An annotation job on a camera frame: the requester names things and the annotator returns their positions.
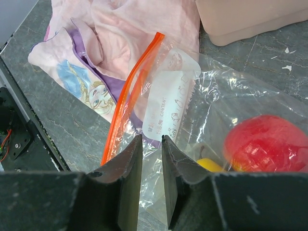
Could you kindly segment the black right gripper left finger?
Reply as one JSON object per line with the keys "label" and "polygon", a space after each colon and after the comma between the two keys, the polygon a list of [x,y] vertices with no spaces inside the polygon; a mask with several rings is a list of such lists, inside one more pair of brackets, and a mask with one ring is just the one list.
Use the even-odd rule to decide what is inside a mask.
{"label": "black right gripper left finger", "polygon": [[135,231],[142,169],[142,136],[89,174],[2,172],[3,231]]}

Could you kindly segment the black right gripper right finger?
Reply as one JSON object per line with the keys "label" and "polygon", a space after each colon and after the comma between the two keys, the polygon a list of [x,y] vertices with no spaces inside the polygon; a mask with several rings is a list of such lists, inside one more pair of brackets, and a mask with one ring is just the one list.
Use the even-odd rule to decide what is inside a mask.
{"label": "black right gripper right finger", "polygon": [[162,137],[167,226],[173,231],[305,231],[305,173],[212,173]]}

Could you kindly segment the yellow fake pear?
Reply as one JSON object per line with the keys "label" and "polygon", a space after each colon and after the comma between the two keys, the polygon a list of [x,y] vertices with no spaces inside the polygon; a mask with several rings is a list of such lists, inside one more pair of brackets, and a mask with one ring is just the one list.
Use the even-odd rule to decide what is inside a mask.
{"label": "yellow fake pear", "polygon": [[225,170],[209,158],[203,158],[202,153],[205,151],[205,146],[200,147],[199,159],[196,161],[200,166],[210,172],[225,172]]}

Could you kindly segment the red fake tomato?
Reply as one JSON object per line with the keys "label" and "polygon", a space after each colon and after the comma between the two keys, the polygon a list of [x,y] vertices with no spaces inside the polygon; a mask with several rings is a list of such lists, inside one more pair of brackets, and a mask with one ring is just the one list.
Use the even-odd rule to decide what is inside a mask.
{"label": "red fake tomato", "polygon": [[286,119],[259,115],[227,134],[223,155],[236,171],[308,171],[308,136]]}

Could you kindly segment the clear zip top bag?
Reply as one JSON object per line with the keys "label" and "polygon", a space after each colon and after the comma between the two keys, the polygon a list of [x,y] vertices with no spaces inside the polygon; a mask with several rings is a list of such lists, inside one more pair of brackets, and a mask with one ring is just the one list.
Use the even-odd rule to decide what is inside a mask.
{"label": "clear zip top bag", "polygon": [[147,81],[158,64],[156,57],[166,57],[167,49],[174,47],[191,54],[191,51],[157,33],[131,70],[116,104],[102,158],[104,165],[121,153],[133,138],[142,136],[139,231],[171,231],[167,226],[163,136],[170,137],[177,148],[195,162],[199,159],[200,147],[204,145],[202,157],[213,160],[225,172],[274,173],[234,170],[223,155],[223,144],[229,131],[244,120],[274,115],[288,120],[308,135],[308,107],[304,103],[199,53],[195,58],[201,72],[190,84],[176,136],[162,134],[158,140],[151,140],[144,133],[128,132],[130,116],[137,100],[150,89]]}

